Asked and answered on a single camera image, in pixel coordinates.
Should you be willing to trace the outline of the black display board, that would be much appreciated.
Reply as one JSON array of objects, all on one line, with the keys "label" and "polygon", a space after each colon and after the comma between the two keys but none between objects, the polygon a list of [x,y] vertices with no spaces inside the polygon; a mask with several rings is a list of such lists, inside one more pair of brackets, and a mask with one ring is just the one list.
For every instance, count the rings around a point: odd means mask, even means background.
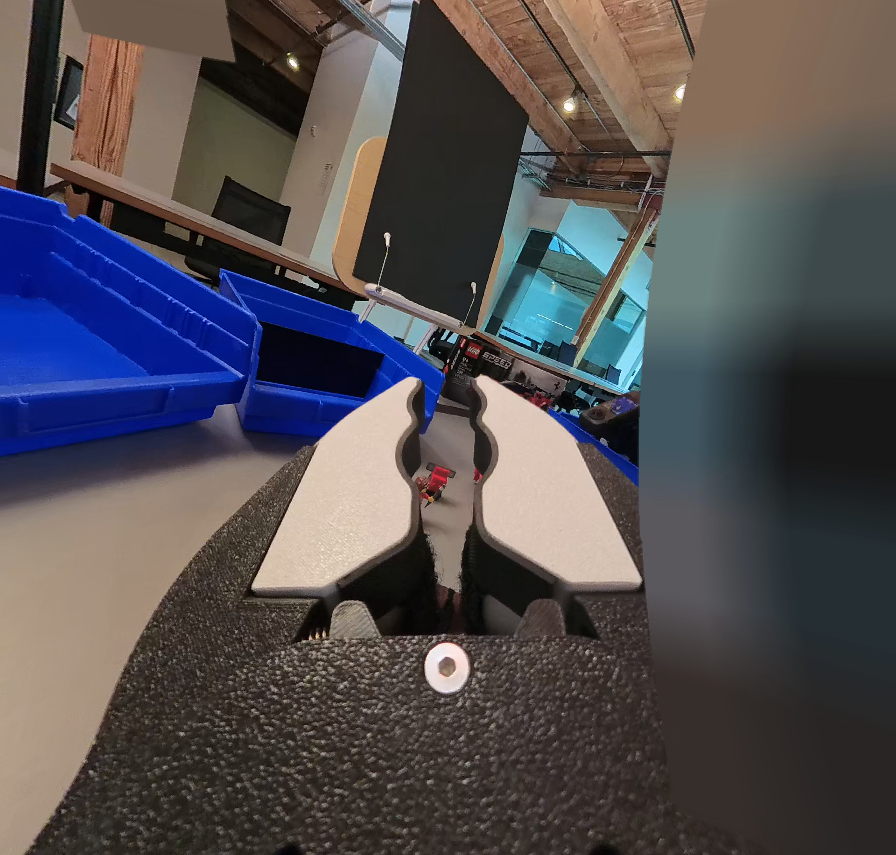
[{"label": "black display board", "polygon": [[412,13],[355,269],[477,324],[529,117],[434,0]]}]

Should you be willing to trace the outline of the blue plastic bin with divider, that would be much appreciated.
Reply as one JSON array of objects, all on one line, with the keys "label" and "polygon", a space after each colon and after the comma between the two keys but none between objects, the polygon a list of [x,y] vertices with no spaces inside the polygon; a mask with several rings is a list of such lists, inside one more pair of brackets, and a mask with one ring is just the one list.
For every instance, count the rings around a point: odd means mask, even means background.
[{"label": "blue plastic bin with divider", "polygon": [[[385,331],[368,321],[360,323],[359,317],[349,310],[227,271],[220,274],[219,292],[257,320],[251,371],[237,407],[244,430],[318,438],[362,403],[405,378],[418,378],[423,383],[425,403],[420,431],[428,429],[442,391],[442,371]],[[262,322],[381,352],[382,367],[367,396],[361,399],[259,381],[256,370]]]}]

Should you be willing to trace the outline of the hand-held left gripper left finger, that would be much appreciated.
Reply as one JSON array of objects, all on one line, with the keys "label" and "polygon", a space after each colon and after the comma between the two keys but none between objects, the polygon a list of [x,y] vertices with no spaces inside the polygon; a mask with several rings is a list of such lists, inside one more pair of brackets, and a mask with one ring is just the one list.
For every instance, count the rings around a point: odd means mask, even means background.
[{"label": "hand-held left gripper left finger", "polygon": [[406,378],[321,438],[251,583],[261,598],[363,602],[399,631],[438,629],[434,558],[412,473],[425,389]]}]

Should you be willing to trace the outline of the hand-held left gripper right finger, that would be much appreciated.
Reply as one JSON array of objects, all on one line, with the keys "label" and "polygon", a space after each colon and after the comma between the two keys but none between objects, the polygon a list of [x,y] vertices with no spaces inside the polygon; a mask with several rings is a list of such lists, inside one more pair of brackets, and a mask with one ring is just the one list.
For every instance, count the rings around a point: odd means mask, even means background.
[{"label": "hand-held left gripper right finger", "polygon": [[488,377],[469,388],[479,472],[462,554],[464,629],[512,635],[533,603],[559,633],[585,619],[581,599],[641,592],[623,536],[575,438]]}]

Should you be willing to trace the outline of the white board stand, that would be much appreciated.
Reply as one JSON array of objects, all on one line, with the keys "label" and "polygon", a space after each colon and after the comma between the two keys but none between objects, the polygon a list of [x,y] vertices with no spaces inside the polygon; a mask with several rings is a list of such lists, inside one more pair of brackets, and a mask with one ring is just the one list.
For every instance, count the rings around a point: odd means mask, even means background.
[{"label": "white board stand", "polygon": [[405,315],[409,315],[412,318],[426,321],[428,324],[427,331],[420,338],[417,345],[413,348],[413,353],[420,355],[420,353],[426,347],[428,339],[431,337],[434,331],[439,328],[458,333],[471,333],[476,328],[475,323],[470,324],[468,322],[470,320],[472,309],[476,303],[476,283],[472,281],[469,284],[469,287],[471,289],[472,298],[469,302],[469,307],[466,312],[465,318],[463,321],[461,321],[453,316],[436,311],[432,308],[426,308],[416,302],[409,301],[407,298],[401,296],[397,292],[391,289],[385,289],[381,284],[374,284],[372,282],[369,282],[364,285],[363,291],[364,295],[367,297],[367,304],[359,318],[359,322],[364,323],[368,319],[376,305],[385,305],[389,308],[393,308],[399,312],[402,312]]}]

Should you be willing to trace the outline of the black bin divider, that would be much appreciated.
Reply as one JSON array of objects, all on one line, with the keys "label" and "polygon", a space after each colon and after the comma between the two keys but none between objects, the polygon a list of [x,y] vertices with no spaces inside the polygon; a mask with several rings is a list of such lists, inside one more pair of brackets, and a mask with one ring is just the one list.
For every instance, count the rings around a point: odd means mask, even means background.
[{"label": "black bin divider", "polygon": [[348,343],[261,323],[256,378],[264,383],[365,398],[384,355]]}]

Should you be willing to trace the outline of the red lego piece cluster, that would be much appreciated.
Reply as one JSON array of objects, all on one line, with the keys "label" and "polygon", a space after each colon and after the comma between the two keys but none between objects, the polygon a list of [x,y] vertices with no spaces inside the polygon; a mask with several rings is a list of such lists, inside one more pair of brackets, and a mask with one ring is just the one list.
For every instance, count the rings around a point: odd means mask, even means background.
[{"label": "red lego piece cluster", "polygon": [[454,479],[456,471],[437,463],[427,463],[426,474],[421,474],[415,480],[420,494],[420,499],[425,505],[437,502],[449,480]]}]

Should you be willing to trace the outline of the lego car set box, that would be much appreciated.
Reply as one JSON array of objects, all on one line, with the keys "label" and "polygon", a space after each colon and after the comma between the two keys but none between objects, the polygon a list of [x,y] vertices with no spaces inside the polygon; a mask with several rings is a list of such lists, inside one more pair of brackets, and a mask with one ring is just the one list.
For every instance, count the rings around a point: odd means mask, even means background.
[{"label": "lego car set box", "polygon": [[499,383],[509,379],[514,357],[499,347],[462,335],[453,345],[444,367],[442,397],[469,404],[471,380],[485,376]]}]

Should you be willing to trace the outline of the black office chair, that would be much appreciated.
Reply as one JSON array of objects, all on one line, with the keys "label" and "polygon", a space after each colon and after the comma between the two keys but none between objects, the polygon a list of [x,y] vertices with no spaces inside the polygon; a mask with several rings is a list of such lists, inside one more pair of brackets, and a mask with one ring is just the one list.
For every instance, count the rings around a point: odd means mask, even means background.
[{"label": "black office chair", "polygon": [[[274,245],[281,245],[290,207],[225,177],[211,216]],[[219,285],[220,269],[273,284],[274,264],[231,245],[204,238],[185,256],[188,271]]]}]

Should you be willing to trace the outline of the framed wall picture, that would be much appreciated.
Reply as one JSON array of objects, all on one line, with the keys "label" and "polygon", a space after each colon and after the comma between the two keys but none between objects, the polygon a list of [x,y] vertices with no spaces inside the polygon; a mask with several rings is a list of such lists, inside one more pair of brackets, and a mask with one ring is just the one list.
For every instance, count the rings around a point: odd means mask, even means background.
[{"label": "framed wall picture", "polygon": [[72,131],[76,127],[83,78],[84,65],[72,56],[65,56],[53,121]]}]

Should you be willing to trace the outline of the shallow blue plastic bin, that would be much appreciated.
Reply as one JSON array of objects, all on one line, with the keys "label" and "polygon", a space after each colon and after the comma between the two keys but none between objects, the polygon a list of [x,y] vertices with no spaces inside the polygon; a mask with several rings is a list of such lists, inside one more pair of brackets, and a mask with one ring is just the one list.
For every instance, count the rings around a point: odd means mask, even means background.
[{"label": "shallow blue plastic bin", "polygon": [[239,303],[61,203],[1,192],[1,453],[212,416],[261,328]]}]

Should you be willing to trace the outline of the long office desk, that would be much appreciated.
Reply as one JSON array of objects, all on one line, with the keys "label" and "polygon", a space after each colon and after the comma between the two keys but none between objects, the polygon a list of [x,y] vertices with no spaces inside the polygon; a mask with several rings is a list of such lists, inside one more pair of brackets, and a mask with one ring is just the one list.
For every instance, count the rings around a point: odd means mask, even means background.
[{"label": "long office desk", "polygon": [[350,305],[356,301],[366,301],[364,291],[356,293],[337,277],[308,266],[296,253],[281,245],[177,203],[122,177],[82,161],[51,162],[49,171],[52,176],[89,194],[90,217],[97,216],[106,202],[125,204],[135,211],[187,230],[195,237],[202,236],[207,240],[217,241],[293,273],[313,278],[326,289],[344,291]]}]

